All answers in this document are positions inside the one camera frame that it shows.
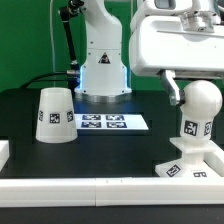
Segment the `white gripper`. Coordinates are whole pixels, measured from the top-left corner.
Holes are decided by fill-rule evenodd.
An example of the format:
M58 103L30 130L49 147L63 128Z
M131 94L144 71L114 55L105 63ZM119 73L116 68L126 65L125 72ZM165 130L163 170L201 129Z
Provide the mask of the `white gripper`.
M224 76L224 26L213 33L185 31L178 17L145 17L129 40L129 65L138 76L156 76L172 106L185 103L177 78Z

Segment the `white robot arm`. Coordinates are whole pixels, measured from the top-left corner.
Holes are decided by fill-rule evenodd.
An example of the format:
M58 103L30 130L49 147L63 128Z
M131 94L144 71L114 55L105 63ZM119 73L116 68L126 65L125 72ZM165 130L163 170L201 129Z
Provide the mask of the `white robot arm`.
M137 0L129 65L121 60L122 25L105 0L84 0L87 50L76 96L116 102L131 93L128 71L159 77L173 105L185 100L177 79L224 79L224 26L217 0Z

